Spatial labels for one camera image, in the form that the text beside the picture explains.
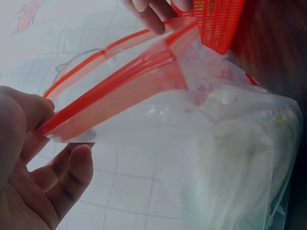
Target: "fingertip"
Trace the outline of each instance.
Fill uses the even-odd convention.
[[[173,0],[173,3],[183,12],[189,12],[193,9],[192,0]]]
[[[142,13],[149,6],[150,0],[132,0],[132,2],[136,10]]]
[[[69,158],[69,171],[82,183],[90,183],[93,176],[93,159],[89,145],[79,145],[73,149]]]
[[[45,99],[47,101],[47,103],[51,106],[51,108],[54,110],[55,109],[55,105],[54,103],[52,102],[52,100],[50,99]]]

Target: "ziplock bag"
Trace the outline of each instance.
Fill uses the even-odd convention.
[[[165,25],[166,37],[143,30],[68,69],[45,94],[57,114],[39,130],[140,148],[159,183],[151,206],[176,213],[177,229],[266,230],[276,215],[283,226],[297,103],[203,47],[195,19]]]

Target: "white tiled floor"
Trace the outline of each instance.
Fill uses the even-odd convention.
[[[80,62],[87,57],[82,53],[104,48],[141,29],[144,26],[119,0],[45,1],[33,25],[14,37],[31,46],[24,49],[29,54],[21,57],[22,50],[18,50],[13,58],[16,63],[0,69],[0,84],[42,95],[58,74],[57,66],[79,55],[76,61]],[[47,164],[64,146],[49,142],[28,169]],[[167,199],[160,180],[154,177],[152,163],[141,149],[97,143],[93,161],[93,180],[59,224],[59,230],[179,229],[179,201]]]

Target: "finger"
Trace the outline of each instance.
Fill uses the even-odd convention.
[[[174,9],[165,0],[152,0],[150,7],[162,21],[178,17]]]
[[[27,131],[24,136],[24,146],[20,152],[20,159],[28,164],[49,142],[49,139],[42,136],[35,130]]]
[[[31,177],[45,192],[53,187],[67,171],[68,160],[72,150],[82,144],[68,144],[49,164],[30,172]],[[87,143],[92,148],[94,143]]]
[[[24,115],[20,122],[25,121],[25,131],[41,126],[54,115],[52,102],[38,95],[26,94],[3,86],[0,87],[0,94],[11,97],[18,103],[19,110]]]
[[[59,182],[46,192],[58,214],[59,221],[78,201],[93,176],[91,149],[87,145],[77,146],[71,152],[67,171]]]
[[[146,28],[159,35],[165,32],[164,24],[151,7],[147,7],[143,12],[138,12],[131,0],[121,1]]]
[[[20,156],[26,131],[53,115],[47,100],[0,86],[0,189]]]
[[[172,2],[184,12],[188,12],[193,9],[193,0],[173,0]]]
[[[134,7],[139,12],[143,12],[149,6],[150,0],[132,0]]]

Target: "tile grout line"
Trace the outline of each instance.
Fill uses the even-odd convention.
[[[94,206],[98,206],[98,207],[106,208],[106,206],[104,206],[104,205],[95,204],[95,203],[89,202],[89,201],[80,200],[79,202],[90,204],[90,205],[94,205]],[[146,216],[146,214],[144,214],[144,213],[133,212],[133,211],[126,211],[126,210],[123,210],[123,209],[120,209],[120,208],[115,208],[115,207],[108,207],[107,209],[111,209],[111,210],[115,210],[115,211],[119,211],[119,212],[124,212],[124,213],[131,213],[131,214],[140,215],[140,216]],[[162,218],[162,219],[180,220],[180,218],[176,218],[176,217],[164,217],[164,216],[159,216],[159,215],[147,215],[147,216],[149,216],[149,217],[157,217],[157,218]]]
[[[113,176],[113,182],[112,182],[112,185],[111,185],[111,189],[110,189],[109,198],[108,198],[107,203],[106,203],[106,210],[105,210],[104,224],[103,224],[103,227],[102,227],[102,229],[103,229],[103,230],[105,230],[105,226],[106,226],[106,214],[107,214],[107,209],[108,209],[108,207],[109,207],[109,203],[110,203],[111,196],[112,196],[112,190],[113,190],[114,183],[115,183],[115,177],[116,177],[117,166],[118,166],[118,152],[116,151],[116,164],[115,164],[115,172],[114,172],[114,176]]]
[[[150,195],[149,195],[149,201],[148,201],[148,206],[147,206],[147,210],[146,210],[146,216],[145,216],[145,224],[144,224],[144,230],[147,229],[147,219],[148,219],[148,212],[149,212],[149,207],[150,207],[150,203],[152,200],[152,196],[153,196],[153,188],[154,188],[154,173],[153,173],[153,177],[152,177],[152,187],[150,189]]]
[[[104,173],[112,173],[112,174],[114,173],[115,175],[120,175],[120,176],[127,176],[127,177],[139,178],[139,179],[145,179],[145,180],[160,181],[160,179],[150,178],[150,177],[146,177],[146,176],[129,175],[129,174],[112,172],[112,171],[109,171],[109,170],[103,170],[103,169],[98,169],[98,168],[94,168],[94,170],[98,171],[98,172],[104,172]]]
[[[85,25],[84,25],[84,27],[83,27],[83,29],[82,29],[82,34],[81,34],[81,36],[80,36],[80,43],[79,43],[79,52],[80,52],[80,53],[84,52],[84,51],[81,49],[81,44],[82,44],[82,40],[83,40],[84,33],[85,33],[85,31],[87,30],[86,27],[87,27],[89,21],[91,20],[91,17],[93,16],[93,14],[94,14],[94,13],[92,13],[90,16],[88,16],[88,19],[86,20],[86,23],[85,23]]]

